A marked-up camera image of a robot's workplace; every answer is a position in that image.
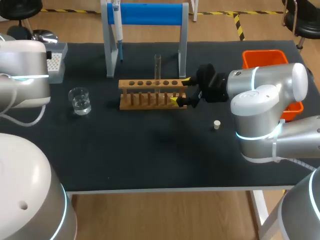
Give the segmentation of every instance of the test tube rack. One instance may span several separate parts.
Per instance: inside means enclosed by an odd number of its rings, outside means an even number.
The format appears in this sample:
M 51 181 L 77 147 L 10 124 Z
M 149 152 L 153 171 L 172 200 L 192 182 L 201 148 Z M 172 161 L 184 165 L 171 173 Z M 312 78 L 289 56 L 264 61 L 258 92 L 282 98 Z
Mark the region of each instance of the test tube rack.
M 186 97 L 185 88 L 180 79 L 163 80 L 119 80 L 118 88 L 122 89 L 120 110 L 160 110 L 160 109 L 186 109 L 187 106 L 174 105 L 171 97 Z M 133 90 L 152 90 L 147 93 L 134 93 Z M 178 89 L 178 92 L 166 92 Z

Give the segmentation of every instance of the black tabletop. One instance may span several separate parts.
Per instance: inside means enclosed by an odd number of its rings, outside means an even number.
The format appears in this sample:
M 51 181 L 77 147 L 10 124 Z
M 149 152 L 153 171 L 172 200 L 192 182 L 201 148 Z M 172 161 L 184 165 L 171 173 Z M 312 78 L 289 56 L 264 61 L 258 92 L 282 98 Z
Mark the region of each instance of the black tabletop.
M 212 63 L 218 72 L 242 68 L 245 50 L 279 49 L 290 63 L 303 63 L 293 41 L 194 42 L 187 46 L 186 75 Z M 47 156 L 66 191 L 161 188 L 292 186 L 310 172 L 288 161 L 254 164 L 241 157 L 230 102 L 178 110 L 120 111 L 118 79 L 152 79 L 154 55 L 161 54 L 162 79 L 178 78 L 177 43 L 125 43 L 124 62 L 106 78 L 103 44 L 68 44 L 65 75 L 52 84 L 51 102 L 33 127 L 0 120 L 0 132 L 35 143 Z M 71 112 L 68 92 L 86 87 L 92 110 Z M 318 90 L 309 78 L 304 111 L 320 113 Z M 32 121 L 39 109 L 12 109 Z M 221 121 L 211 131 L 214 120 Z M 318 167 L 319 159 L 303 159 Z

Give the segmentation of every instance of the water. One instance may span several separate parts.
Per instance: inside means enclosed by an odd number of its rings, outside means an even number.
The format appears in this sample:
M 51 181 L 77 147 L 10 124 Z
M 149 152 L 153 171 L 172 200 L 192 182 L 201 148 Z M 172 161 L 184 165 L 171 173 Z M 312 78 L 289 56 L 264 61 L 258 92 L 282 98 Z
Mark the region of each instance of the water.
M 86 95 L 77 95 L 72 99 L 72 105 L 74 112 L 78 115 L 86 115 L 91 111 L 91 104 L 89 96 Z

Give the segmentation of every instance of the robotic arm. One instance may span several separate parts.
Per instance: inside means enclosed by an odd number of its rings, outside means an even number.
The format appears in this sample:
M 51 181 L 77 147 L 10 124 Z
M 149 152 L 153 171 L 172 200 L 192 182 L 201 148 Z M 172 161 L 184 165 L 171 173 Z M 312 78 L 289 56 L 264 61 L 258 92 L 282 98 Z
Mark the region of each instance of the robotic arm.
M 51 53 L 41 42 L 16 40 L 0 41 L 0 56 L 0 117 L 12 121 L 5 115 L 10 108 L 35 107 L 42 107 L 42 117 L 50 102 L 47 58 Z
M 280 119 L 289 104 L 307 95 L 308 76 L 301 63 L 234 70 L 228 78 L 208 64 L 185 84 L 198 84 L 198 90 L 190 98 L 178 97 L 179 106 L 195 107 L 201 98 L 208 103 L 231 99 L 236 135 L 246 160 L 267 163 L 320 156 L 320 116 L 287 123 Z

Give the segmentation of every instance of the orange bin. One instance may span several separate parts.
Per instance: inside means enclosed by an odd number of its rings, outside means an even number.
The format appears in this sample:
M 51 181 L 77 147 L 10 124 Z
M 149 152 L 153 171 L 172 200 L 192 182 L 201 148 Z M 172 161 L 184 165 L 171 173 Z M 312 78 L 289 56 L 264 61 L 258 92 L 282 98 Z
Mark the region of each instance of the orange bin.
M 270 65 L 288 64 L 288 60 L 283 51 L 280 50 L 253 50 L 244 51 L 242 54 L 243 69 L 255 67 L 265 67 Z M 302 102 L 290 104 L 283 112 L 281 118 L 286 121 L 292 121 L 297 114 L 304 110 Z

